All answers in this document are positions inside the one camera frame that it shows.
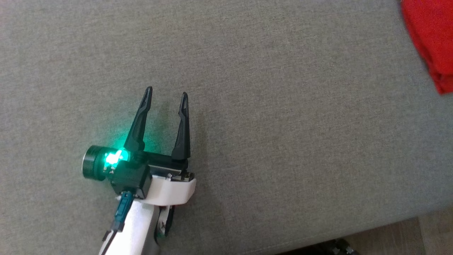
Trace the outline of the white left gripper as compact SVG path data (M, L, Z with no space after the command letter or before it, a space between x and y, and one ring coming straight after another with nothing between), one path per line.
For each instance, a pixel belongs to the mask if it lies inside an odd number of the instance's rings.
M146 88L131 124L124 148L91 146L82 160L84 178L107 181L116 195L131 192L135 199L157 206L188 202L196 187L188 171L191 156L188 94L183 92L177 138L171 157L143 151L147 114L153 89Z

